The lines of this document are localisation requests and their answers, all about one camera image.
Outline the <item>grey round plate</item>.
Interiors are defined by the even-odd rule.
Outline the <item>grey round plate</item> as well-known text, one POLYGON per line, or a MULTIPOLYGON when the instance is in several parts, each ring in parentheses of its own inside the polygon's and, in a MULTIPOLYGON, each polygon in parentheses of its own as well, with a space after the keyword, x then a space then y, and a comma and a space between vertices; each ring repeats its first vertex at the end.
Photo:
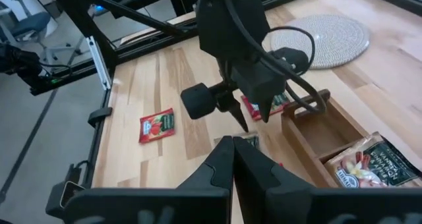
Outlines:
POLYGON ((369 29, 362 23, 347 16, 336 14, 316 14, 296 18, 287 26, 300 28, 312 35, 315 46, 301 32, 276 30, 270 35, 273 50, 288 47, 304 51, 315 57, 311 70, 331 69, 344 65, 360 56, 370 44, 369 29))

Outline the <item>black frame bracket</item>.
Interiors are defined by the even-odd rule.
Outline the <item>black frame bracket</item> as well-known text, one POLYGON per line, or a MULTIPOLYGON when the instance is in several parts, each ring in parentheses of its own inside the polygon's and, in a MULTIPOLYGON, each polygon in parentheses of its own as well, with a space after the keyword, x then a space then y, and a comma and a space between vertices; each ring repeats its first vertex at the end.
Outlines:
POLYGON ((110 116, 112 114, 112 111, 112 107, 103 107, 91 112, 88 117, 88 124, 95 128, 96 124, 103 121, 106 117, 110 116))

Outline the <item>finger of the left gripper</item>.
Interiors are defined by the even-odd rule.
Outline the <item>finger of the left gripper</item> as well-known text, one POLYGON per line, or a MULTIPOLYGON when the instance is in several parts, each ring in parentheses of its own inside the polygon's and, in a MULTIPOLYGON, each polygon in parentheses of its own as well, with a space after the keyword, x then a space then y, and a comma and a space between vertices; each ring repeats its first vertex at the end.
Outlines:
POLYGON ((269 120, 273 99, 274 98, 271 97, 258 102, 260 116, 264 123, 267 123, 269 120))
POLYGON ((248 132, 249 128, 248 128, 247 122, 246 122, 246 120, 243 116, 240 103, 233 96, 231 96, 229 98, 228 104, 229 104, 229 112, 231 113, 231 115, 239 123, 241 128, 245 132, 248 132))

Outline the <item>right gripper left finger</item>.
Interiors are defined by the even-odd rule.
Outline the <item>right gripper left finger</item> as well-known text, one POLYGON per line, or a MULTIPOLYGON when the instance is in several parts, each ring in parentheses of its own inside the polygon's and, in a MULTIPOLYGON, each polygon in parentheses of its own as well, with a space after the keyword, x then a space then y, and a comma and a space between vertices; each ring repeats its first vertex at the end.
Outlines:
POLYGON ((234 151, 233 137, 224 136, 177 187, 193 193, 182 205, 185 224, 231 224, 234 151))

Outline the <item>wooden tea organizer box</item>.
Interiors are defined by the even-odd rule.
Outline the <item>wooden tea organizer box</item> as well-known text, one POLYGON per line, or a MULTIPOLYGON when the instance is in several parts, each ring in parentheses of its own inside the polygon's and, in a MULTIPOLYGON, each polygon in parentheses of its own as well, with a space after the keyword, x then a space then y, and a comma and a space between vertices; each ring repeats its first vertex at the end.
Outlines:
MULTIPOLYGON (((314 114, 292 102, 285 107, 282 114, 282 132, 317 186, 342 187, 324 164, 354 142, 372 133, 368 133, 332 99, 327 89, 319 93, 326 103, 325 113, 314 114)), ((422 171, 422 165, 409 161, 422 171)))

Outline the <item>blue-grey office chair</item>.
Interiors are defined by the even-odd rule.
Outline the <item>blue-grey office chair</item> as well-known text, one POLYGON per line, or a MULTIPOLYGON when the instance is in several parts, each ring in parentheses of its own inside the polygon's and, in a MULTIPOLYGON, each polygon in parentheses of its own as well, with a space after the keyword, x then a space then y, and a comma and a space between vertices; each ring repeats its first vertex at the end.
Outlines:
POLYGON ((76 46, 66 43, 64 47, 48 47, 42 41, 47 34, 47 25, 51 15, 47 12, 32 14, 23 0, 12 0, 20 3, 26 14, 26 18, 18 20, 11 8, 0 1, 0 43, 22 47, 28 43, 38 43, 42 46, 41 60, 52 65, 58 60, 56 53, 72 51, 73 55, 82 55, 80 45, 81 38, 76 46))

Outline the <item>black device with green light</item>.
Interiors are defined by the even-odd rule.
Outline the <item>black device with green light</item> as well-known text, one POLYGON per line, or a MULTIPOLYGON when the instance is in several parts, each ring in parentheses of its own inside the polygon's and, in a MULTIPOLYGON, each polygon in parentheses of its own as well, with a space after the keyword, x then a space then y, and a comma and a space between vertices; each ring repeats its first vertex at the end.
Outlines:
POLYGON ((39 56, 31 51, 24 51, 6 43, 0 43, 0 73, 17 74, 30 87, 34 96, 53 90, 53 86, 73 75, 68 65, 49 65, 40 61, 39 56), (49 72, 47 69, 65 68, 66 75, 49 72))

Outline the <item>beige tea packet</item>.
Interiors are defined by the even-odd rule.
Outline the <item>beige tea packet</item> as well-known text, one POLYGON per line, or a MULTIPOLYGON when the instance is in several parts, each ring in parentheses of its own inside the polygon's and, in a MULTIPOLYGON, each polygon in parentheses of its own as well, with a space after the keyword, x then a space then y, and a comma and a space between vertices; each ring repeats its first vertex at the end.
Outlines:
POLYGON ((422 171, 379 132, 354 142, 324 166, 345 188, 422 188, 422 171))

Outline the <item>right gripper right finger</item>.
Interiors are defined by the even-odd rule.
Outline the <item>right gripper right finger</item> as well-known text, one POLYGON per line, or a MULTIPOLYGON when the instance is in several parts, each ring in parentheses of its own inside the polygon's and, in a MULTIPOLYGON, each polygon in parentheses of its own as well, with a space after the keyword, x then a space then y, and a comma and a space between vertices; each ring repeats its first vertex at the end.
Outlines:
POLYGON ((306 224, 310 183, 241 137, 234 138, 234 178, 245 224, 306 224))

